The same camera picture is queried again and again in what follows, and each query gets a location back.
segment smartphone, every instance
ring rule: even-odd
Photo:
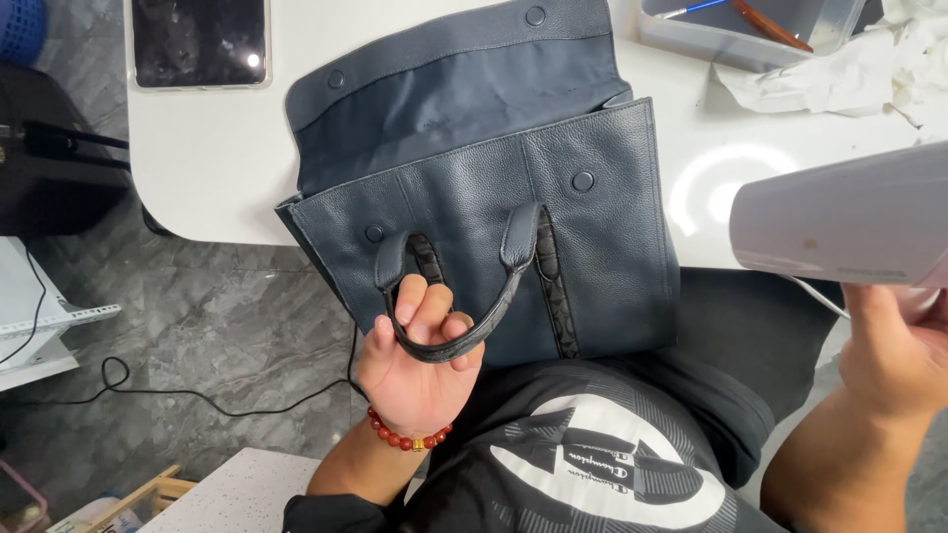
[[[132,0],[135,80],[145,89],[269,84],[268,0]]]

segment black cable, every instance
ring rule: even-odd
[[[40,303],[36,306],[36,314],[37,314],[37,316],[39,316],[39,313],[40,313],[40,305],[43,304],[43,297],[46,295],[46,286],[43,285],[43,280],[40,279],[40,275],[36,272],[36,267],[33,266],[32,260],[29,261],[29,265],[33,268],[33,275],[36,276],[36,280],[39,281],[39,282],[40,282],[40,285],[43,286],[43,296],[40,297]],[[34,321],[33,321],[33,334],[35,334],[35,333],[36,333],[36,321],[34,320]],[[29,339],[30,339],[30,340],[32,340],[33,334],[30,334],[30,336],[29,336]],[[102,388],[102,390],[98,391],[98,392],[97,392],[94,396],[92,396],[91,398],[88,398],[88,399],[85,399],[85,400],[73,400],[73,401],[55,401],[55,400],[52,400],[52,401],[0,402],[0,407],[31,407],[31,406],[38,406],[38,405],[84,405],[84,404],[92,403],[92,402],[96,401],[97,399],[99,399],[99,396],[101,396],[101,395],[105,394],[106,392],[109,392],[109,391],[110,391],[110,392],[113,392],[113,393],[130,394],[130,395],[193,395],[193,396],[197,396],[197,397],[203,399],[204,401],[208,402],[211,407],[213,407],[215,410],[217,410],[218,413],[220,413],[220,414],[222,414],[222,415],[224,415],[224,416],[229,416],[229,417],[231,417],[231,418],[240,418],[240,417],[243,417],[243,416],[251,416],[252,414],[281,414],[281,413],[286,413],[286,412],[291,411],[292,409],[296,408],[297,406],[299,406],[300,404],[302,404],[304,401],[306,401],[306,400],[308,400],[308,399],[310,399],[310,398],[316,397],[316,396],[318,396],[318,395],[321,395],[322,393],[325,393],[326,391],[328,391],[328,390],[331,389],[332,387],[338,385],[339,383],[349,383],[349,386],[352,387],[352,389],[353,389],[358,395],[360,395],[360,396],[362,396],[362,397],[364,397],[364,398],[366,398],[366,399],[369,399],[368,397],[365,396],[365,393],[364,393],[364,392],[362,391],[362,389],[356,384],[356,382],[353,381],[353,362],[354,362],[355,359],[356,359],[356,342],[357,342],[357,341],[358,341],[358,324],[356,324],[356,325],[355,325],[355,328],[353,329],[353,343],[352,343],[351,348],[349,349],[349,363],[346,365],[346,377],[341,377],[341,378],[337,379],[336,381],[333,381],[332,383],[326,385],[325,387],[319,389],[318,391],[312,393],[312,394],[309,395],[309,396],[304,397],[303,399],[297,401],[297,402],[294,403],[293,405],[290,405],[289,407],[286,407],[286,408],[284,408],[284,409],[278,409],[278,410],[272,410],[272,411],[270,411],[270,410],[248,411],[248,412],[246,412],[246,413],[229,413],[229,412],[224,411],[223,409],[221,409],[221,407],[220,407],[219,405],[217,405],[216,403],[214,403],[214,400],[210,399],[207,395],[204,395],[204,394],[199,393],[199,392],[197,392],[197,391],[191,391],[191,390],[188,390],[188,389],[178,389],[178,390],[170,390],[170,391],[158,391],[158,390],[155,390],[155,389],[119,389],[118,386],[121,385],[122,383],[124,383],[125,381],[128,381],[128,378],[132,376],[132,370],[129,368],[128,363],[126,363],[124,360],[122,360],[121,358],[116,358],[116,357],[111,357],[111,356],[108,357],[108,358],[103,359],[103,360],[102,360],[102,365],[101,365],[101,367],[100,367],[100,373],[101,373],[103,388]],[[15,356],[16,353],[19,352],[20,350],[22,350],[22,349],[24,348],[24,346],[26,346],[27,344],[29,344],[29,340],[27,340],[27,342],[24,343],[23,346],[20,346],[19,348],[17,348],[15,352],[13,352],[13,353],[10,354],[9,356],[7,356],[7,358],[5,358],[4,360],[7,360],[7,359],[9,359],[9,358]],[[124,376],[122,377],[122,379],[120,379],[117,383],[112,383],[112,382],[110,382],[110,381],[109,381],[108,374],[106,373],[105,367],[106,367],[106,365],[109,363],[109,361],[115,361],[115,362],[117,362],[118,364],[121,365],[122,370],[125,371],[125,375],[124,375]]]
[[[40,301],[36,304],[36,312],[33,313],[33,329],[29,332],[29,338],[23,344],[20,344],[20,347],[13,350],[13,353],[6,356],[5,358],[0,359],[0,364],[3,364],[9,361],[13,356],[20,353],[21,350],[27,347],[33,337],[36,336],[36,325],[40,319],[40,308],[43,307],[43,298],[46,297],[46,284],[43,283],[43,280],[40,279],[40,274],[36,271],[36,266],[33,264],[33,257],[29,255],[29,249],[27,248],[27,241],[23,241],[23,250],[27,253],[27,261],[29,262],[29,267],[33,270],[33,275],[36,276],[36,281],[40,282],[40,286],[43,288],[43,294],[40,295]]]

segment hand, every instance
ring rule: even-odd
[[[464,313],[448,313],[454,295],[409,274],[398,287],[395,319],[421,344],[453,340],[474,325]],[[481,370],[483,342],[450,362],[428,364],[408,355],[395,339],[392,321],[380,315],[365,338],[359,384],[385,425],[409,438],[432,435],[450,424],[467,402]]]
[[[917,289],[844,285],[852,338],[843,347],[840,375],[869,413],[931,417],[948,407],[948,297],[930,293],[921,312]]]

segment person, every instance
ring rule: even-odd
[[[378,317],[357,367],[376,427],[451,431],[404,503],[428,450],[390,446],[367,416],[287,504],[283,530],[904,531],[906,481],[948,406],[945,294],[907,322],[907,290],[814,284],[837,304],[845,293],[843,384],[767,467],[760,510],[735,489],[774,425],[803,404],[836,316],[770,274],[683,269],[677,345],[621,358],[481,370],[480,345],[425,364]],[[447,287],[410,275],[395,319],[418,342],[444,342],[473,323],[451,303]]]

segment white cable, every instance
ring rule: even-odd
[[[803,287],[803,290],[805,290],[805,291],[807,291],[808,293],[810,293],[810,296],[813,296],[819,303],[825,305],[825,306],[828,307],[832,312],[834,312],[834,313],[836,313],[837,315],[843,317],[844,319],[850,320],[850,318],[849,318],[849,313],[847,313],[846,311],[844,311],[843,309],[841,309],[841,308],[839,307],[839,305],[836,305],[835,303],[833,303],[832,300],[830,300],[830,299],[827,298],[826,296],[823,296],[823,295],[820,293],[820,291],[818,291],[818,290],[816,290],[815,288],[813,288],[813,287],[812,287],[810,284],[808,284],[807,282],[805,282],[805,281],[803,281],[803,280],[798,280],[798,279],[794,278],[793,276],[787,276],[787,275],[785,275],[785,274],[777,274],[777,275],[780,276],[781,278],[790,280],[790,281],[794,282],[794,283],[797,284],[797,285],[800,285],[801,287]]]

